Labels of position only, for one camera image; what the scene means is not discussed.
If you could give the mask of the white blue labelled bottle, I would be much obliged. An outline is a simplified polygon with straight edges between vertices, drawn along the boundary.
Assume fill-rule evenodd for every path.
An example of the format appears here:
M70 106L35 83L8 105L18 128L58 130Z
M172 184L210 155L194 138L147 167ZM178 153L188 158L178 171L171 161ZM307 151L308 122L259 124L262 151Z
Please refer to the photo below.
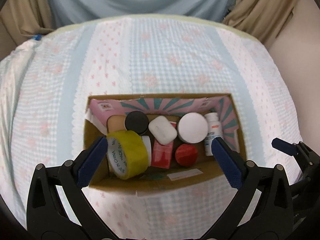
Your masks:
M222 125L216 112L208 113L205 116L208 123L208 134L204 140L206 156L213 156L212 140L216 137L223 137Z

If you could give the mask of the yellow packing tape roll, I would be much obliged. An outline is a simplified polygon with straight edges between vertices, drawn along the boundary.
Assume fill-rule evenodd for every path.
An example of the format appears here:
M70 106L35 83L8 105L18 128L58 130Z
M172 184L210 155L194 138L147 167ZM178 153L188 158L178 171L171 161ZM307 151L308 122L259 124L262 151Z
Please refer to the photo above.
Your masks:
M108 162L119 179L127 180L147 170L148 150L136 132L112 132L106 139Z

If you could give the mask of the red lidded jar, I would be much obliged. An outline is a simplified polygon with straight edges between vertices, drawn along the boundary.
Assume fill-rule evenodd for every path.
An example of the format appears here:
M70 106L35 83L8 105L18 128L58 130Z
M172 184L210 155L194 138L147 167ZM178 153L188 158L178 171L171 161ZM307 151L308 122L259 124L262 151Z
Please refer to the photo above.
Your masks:
M183 167L193 166L198 158L198 150L194 145L182 144L175 151L176 162Z

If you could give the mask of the green jar white lid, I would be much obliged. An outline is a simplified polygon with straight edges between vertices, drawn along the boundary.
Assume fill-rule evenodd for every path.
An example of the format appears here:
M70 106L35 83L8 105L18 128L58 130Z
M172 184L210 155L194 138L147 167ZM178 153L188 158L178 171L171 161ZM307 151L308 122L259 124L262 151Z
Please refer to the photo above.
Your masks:
M208 134L208 122L200 113L188 113L177 124L178 137L185 143L196 144Z

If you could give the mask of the green cleaning mud jar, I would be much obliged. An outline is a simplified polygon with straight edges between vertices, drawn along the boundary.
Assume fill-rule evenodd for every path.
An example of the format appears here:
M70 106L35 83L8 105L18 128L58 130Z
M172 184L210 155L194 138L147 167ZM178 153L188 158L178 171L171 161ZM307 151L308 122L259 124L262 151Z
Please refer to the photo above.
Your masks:
M107 120L107 132L125 131L125 115L113 115Z

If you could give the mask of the red Marubi carton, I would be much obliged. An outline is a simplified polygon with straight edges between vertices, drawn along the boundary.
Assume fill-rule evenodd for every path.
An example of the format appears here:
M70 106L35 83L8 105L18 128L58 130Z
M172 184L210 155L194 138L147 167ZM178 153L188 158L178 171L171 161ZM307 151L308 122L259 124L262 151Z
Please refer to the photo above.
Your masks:
M172 126L176 128L176 123L171 122ZM161 145L156 139L152 147L151 166L159 168L170 168L172 149L174 141L167 145Z

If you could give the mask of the black lidded white jar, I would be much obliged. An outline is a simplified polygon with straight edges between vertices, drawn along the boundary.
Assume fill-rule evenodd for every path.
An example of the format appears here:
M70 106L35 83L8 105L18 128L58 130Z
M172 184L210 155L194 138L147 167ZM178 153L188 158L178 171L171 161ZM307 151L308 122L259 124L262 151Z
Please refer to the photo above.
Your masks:
M126 116L124 126L127 131L134 131L138 135L144 135L149 127L149 119L141 111L132 111Z

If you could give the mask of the brown cardboard box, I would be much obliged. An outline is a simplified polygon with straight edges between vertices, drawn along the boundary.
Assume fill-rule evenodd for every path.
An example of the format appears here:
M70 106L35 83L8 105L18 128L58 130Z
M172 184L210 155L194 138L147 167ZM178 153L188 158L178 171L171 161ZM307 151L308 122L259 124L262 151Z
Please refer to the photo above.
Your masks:
M84 146L107 145L90 187L140 196L223 174L213 139L246 156L229 94L96 95L87 101Z

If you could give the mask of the checked floral bedspread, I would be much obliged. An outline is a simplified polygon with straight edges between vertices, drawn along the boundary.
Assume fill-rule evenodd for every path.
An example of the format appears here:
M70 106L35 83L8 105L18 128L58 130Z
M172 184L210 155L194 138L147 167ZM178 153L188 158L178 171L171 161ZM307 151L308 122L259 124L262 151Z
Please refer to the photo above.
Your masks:
M81 151L87 99L115 94L231 94L247 157L284 166L272 148L298 142L296 108L266 48L218 23L131 16L68 26L28 40L1 61L1 195L21 225L35 166L59 166Z

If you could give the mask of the beige curtain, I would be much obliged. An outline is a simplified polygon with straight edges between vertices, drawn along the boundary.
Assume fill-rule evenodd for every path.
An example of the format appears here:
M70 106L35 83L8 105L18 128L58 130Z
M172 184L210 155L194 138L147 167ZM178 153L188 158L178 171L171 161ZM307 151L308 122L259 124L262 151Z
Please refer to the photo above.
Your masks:
M298 0L236 0L223 24L244 31L269 48L286 27Z

